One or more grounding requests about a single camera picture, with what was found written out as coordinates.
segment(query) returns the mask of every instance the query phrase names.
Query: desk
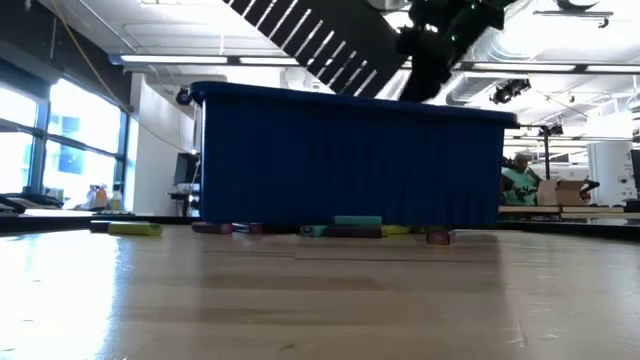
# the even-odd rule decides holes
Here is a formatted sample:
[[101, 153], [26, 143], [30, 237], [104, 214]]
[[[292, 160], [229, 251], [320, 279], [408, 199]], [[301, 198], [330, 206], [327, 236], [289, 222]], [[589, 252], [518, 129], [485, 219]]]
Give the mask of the desk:
[[16, 235], [0, 238], [0, 357], [638, 359], [638, 258], [519, 232]]
[[640, 213], [562, 213], [563, 219], [640, 219]]
[[189, 217], [189, 196], [193, 196], [196, 199], [196, 205], [193, 206], [193, 208], [195, 209], [199, 209], [199, 205], [200, 205], [200, 201], [199, 201], [199, 197], [200, 197], [200, 192], [199, 191], [195, 191], [192, 192], [191, 195], [189, 195], [188, 193], [167, 193], [167, 195], [169, 195], [169, 197], [171, 198], [171, 200], [175, 201], [177, 204], [180, 205], [180, 209], [181, 209], [181, 214], [179, 214], [182, 217]]
[[554, 214], [560, 213], [559, 206], [500, 206], [501, 214]]

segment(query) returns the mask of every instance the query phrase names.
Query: window frame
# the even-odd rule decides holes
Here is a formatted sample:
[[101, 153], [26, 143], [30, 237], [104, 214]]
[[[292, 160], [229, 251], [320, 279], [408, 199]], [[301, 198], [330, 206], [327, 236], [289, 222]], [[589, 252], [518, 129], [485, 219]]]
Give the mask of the window frame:
[[10, 120], [0, 118], [0, 122], [8, 122], [12, 126], [17, 127], [18, 132], [29, 134], [33, 137], [33, 145], [31, 147], [31, 166], [29, 168], [29, 180], [27, 187], [30, 189], [32, 193], [43, 194], [44, 193], [44, 172], [45, 172], [45, 164], [46, 164], [46, 155], [47, 149], [46, 144], [47, 141], [54, 141], [62, 146], [72, 147], [82, 151], [89, 151], [93, 153], [97, 153], [100, 155], [112, 157], [115, 159], [116, 167], [114, 171], [114, 179], [113, 182], [119, 182], [124, 184], [125, 179], [125, 163], [126, 163], [126, 150], [128, 146], [128, 134], [129, 134], [129, 121], [130, 117], [125, 109], [120, 107], [117, 103], [115, 103], [112, 99], [105, 98], [99, 92], [93, 91], [90, 87], [83, 86], [80, 82], [76, 81], [70, 76], [63, 76], [60, 78], [64, 79], [73, 85], [81, 88], [84, 91], [87, 91], [91, 94], [99, 96], [101, 99], [104, 99], [109, 104], [115, 106], [120, 110], [120, 132], [118, 138], [118, 151], [116, 153], [112, 153], [109, 151], [102, 150], [100, 148], [96, 148], [90, 145], [87, 145], [81, 141], [71, 139], [68, 137], [64, 137], [61, 135], [50, 134], [48, 132], [49, 121], [51, 119], [51, 98], [48, 99], [40, 99], [33, 94], [25, 93], [21, 89], [15, 88], [9, 84], [6, 84], [1, 81], [3, 87], [18, 93], [22, 96], [28, 97], [36, 102], [36, 118], [34, 121], [34, 126], [22, 125]]

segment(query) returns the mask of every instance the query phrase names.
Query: fluorescent light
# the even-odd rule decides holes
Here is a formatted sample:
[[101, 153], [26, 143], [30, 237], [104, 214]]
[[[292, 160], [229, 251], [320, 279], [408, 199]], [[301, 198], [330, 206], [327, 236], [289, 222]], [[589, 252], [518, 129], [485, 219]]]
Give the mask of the fluorescent light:
[[473, 70], [487, 70], [487, 71], [565, 71], [569, 72], [574, 70], [575, 65], [562, 65], [562, 64], [516, 64], [516, 63], [476, 63], [473, 64]]
[[140, 6], [153, 5], [211, 5], [212, 0], [136, 0]]
[[175, 65], [215, 65], [226, 64], [225, 56], [180, 56], [180, 55], [122, 55], [120, 59], [124, 63], [152, 63]]
[[589, 65], [587, 72], [640, 73], [640, 65]]
[[285, 57], [242, 57], [240, 58], [240, 63], [247, 65], [299, 65], [296, 59]]
[[396, 11], [384, 16], [384, 19], [394, 29], [399, 29], [404, 26], [412, 27], [413, 21], [409, 19], [409, 13], [404, 11]]
[[514, 74], [508, 72], [467, 72], [465, 76], [468, 78], [503, 78], [503, 79], [528, 79], [527, 74]]

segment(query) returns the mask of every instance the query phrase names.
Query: red block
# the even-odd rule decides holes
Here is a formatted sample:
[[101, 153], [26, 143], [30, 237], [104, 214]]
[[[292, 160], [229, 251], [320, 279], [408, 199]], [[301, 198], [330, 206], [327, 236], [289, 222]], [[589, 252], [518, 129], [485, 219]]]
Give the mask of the red block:
[[203, 234], [228, 235], [233, 232], [233, 226], [231, 226], [231, 224], [211, 224], [208, 222], [194, 222], [191, 224], [191, 229]]
[[233, 231], [245, 234], [262, 234], [264, 227], [262, 224], [233, 224]]
[[451, 245], [455, 239], [453, 230], [437, 228], [427, 232], [427, 244], [430, 245]]

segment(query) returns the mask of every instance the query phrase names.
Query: bottle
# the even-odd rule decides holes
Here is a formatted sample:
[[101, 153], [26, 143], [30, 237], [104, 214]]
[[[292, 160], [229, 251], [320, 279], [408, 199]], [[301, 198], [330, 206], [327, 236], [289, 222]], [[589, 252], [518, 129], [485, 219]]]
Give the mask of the bottle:
[[95, 185], [89, 185], [89, 192], [87, 192], [87, 199], [85, 203], [82, 204], [81, 208], [85, 210], [93, 209], [97, 194], [98, 194], [97, 187]]
[[100, 186], [98, 192], [96, 193], [96, 200], [93, 203], [94, 208], [103, 208], [107, 207], [107, 202], [109, 201], [107, 196], [106, 185]]
[[122, 193], [120, 192], [121, 187], [122, 184], [120, 183], [113, 184], [113, 195], [111, 196], [111, 200], [109, 201], [109, 209], [111, 209], [111, 211], [122, 210]]

